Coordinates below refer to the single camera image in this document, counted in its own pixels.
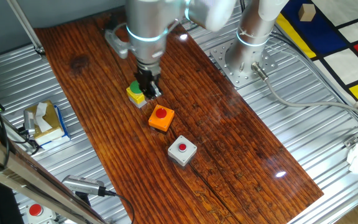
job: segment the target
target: metal base plate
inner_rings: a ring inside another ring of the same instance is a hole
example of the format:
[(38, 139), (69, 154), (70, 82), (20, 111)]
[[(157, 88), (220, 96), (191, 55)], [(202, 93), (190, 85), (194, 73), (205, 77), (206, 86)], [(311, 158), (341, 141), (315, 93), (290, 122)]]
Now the metal base plate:
[[(254, 81), (255, 79), (259, 79), (259, 76), (255, 72), (246, 73), (245, 70), (240, 74), (235, 74), (234, 72), (230, 71), (226, 64), (225, 56), (227, 50), (233, 44), (233, 41), (234, 40), (230, 40), (212, 48), (210, 55), (215, 59), (217, 65), (219, 65), (223, 72), (227, 74), (227, 77), (233, 83), (233, 85), (237, 88), (240, 88)], [(262, 67), (262, 70), (266, 72), (266, 74), (272, 73), (277, 69), (276, 62), (271, 58), (266, 50), (263, 51), (262, 60), (259, 64)]]

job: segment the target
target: tissue box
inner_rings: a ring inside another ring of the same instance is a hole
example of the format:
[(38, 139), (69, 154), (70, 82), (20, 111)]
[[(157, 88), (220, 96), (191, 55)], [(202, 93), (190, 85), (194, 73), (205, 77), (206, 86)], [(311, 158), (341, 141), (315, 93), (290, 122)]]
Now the tissue box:
[[(42, 116), (42, 119), (46, 121), (52, 128), (42, 132), (39, 125), (35, 124), (34, 140), (40, 146), (47, 142), (60, 138), (65, 134), (52, 102), (50, 100), (47, 100), (43, 103), (46, 103), (47, 107), (45, 110), (45, 115)], [(30, 108), (27, 108), (26, 111), (30, 111), (33, 116), (36, 117), (37, 107), (38, 105), (31, 106)]]
[(47, 142), (47, 143), (41, 145), (41, 147), (45, 150), (53, 149), (53, 148), (55, 148), (63, 143), (66, 143), (70, 140), (70, 136), (68, 135), (67, 127), (64, 123), (63, 116), (62, 116), (59, 108), (57, 106), (54, 106), (54, 107), (55, 107), (56, 114), (59, 117), (60, 125), (63, 127), (65, 134), (60, 138), (57, 138), (55, 140), (52, 140), (50, 142)]

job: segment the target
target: red button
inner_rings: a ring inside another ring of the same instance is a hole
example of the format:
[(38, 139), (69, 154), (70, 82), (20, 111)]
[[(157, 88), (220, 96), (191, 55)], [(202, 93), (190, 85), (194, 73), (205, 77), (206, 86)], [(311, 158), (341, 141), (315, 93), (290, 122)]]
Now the red button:
[(181, 151), (186, 150), (186, 145), (185, 144), (180, 144), (179, 145), (179, 150), (181, 150)]
[(31, 205), (29, 212), (32, 216), (39, 216), (42, 213), (42, 207), (39, 204)]
[(155, 112), (155, 115), (158, 117), (158, 118), (165, 118), (167, 116), (167, 111), (164, 110), (164, 108), (160, 108), (158, 109), (156, 112)]

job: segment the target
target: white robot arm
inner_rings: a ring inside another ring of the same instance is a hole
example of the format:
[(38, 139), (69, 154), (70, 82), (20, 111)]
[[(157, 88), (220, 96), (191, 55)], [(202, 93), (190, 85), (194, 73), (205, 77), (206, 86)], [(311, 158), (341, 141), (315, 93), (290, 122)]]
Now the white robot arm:
[(105, 38), (121, 58), (127, 57), (128, 50), (136, 56), (135, 77), (144, 95), (152, 99), (161, 95), (160, 59), (165, 52), (168, 25), (186, 16), (205, 29), (217, 31), (230, 18), (235, 3), (236, 0), (127, 0), (129, 42), (119, 40), (115, 29), (106, 30)]
[(251, 65), (262, 61), (263, 54), (266, 54), (265, 44), (273, 30), (276, 18), (287, 2), (288, 0), (248, 2), (242, 13), (237, 37), (225, 56), (225, 62), (235, 77), (240, 77), (240, 79), (248, 77), (253, 73)]

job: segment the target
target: wooden board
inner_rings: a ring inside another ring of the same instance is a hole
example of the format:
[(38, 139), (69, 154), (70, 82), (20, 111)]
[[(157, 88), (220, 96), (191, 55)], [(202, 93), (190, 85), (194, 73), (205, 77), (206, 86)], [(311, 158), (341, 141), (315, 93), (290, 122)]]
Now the wooden board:
[[(109, 16), (36, 32), (117, 193), (134, 204), (137, 223), (286, 223), (322, 196), (196, 42), (179, 38), (182, 27), (168, 35), (163, 96), (137, 109), (126, 95), (135, 58), (119, 58), (106, 43)], [(175, 110), (166, 133), (148, 125), (156, 104)], [(179, 135), (198, 146), (185, 169), (167, 156)]]

